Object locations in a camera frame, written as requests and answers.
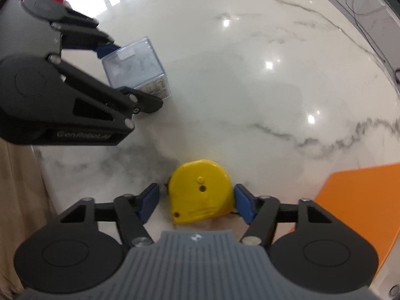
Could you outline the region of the clear plastic cube box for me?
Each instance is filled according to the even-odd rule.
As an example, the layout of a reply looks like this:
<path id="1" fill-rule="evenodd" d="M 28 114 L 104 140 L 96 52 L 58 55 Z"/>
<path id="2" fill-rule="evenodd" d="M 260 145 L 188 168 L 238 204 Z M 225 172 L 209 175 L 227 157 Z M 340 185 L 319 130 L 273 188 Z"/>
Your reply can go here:
<path id="1" fill-rule="evenodd" d="M 111 87 L 140 90 L 162 100 L 171 96 L 166 71 L 148 37 L 123 47 L 104 47 L 98 56 Z"/>

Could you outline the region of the yellow tape measure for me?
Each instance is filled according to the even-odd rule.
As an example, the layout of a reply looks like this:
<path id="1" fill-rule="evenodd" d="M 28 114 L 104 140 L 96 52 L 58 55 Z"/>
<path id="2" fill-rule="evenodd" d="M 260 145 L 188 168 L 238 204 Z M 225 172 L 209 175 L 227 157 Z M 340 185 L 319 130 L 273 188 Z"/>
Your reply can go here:
<path id="1" fill-rule="evenodd" d="M 167 192 L 175 225 L 220 218 L 235 210 L 231 179 L 222 166 L 211 160 L 180 165 L 169 178 Z"/>

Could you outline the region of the orange storage box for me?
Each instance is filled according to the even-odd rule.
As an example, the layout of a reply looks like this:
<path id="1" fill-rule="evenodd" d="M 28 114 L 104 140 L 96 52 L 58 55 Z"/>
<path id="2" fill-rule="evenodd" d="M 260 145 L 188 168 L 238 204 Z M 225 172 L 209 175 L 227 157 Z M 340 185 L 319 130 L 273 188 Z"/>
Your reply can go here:
<path id="1" fill-rule="evenodd" d="M 399 163 L 337 171 L 318 191 L 298 192 L 366 239 L 378 253 L 371 290 L 389 299 L 399 284 Z"/>

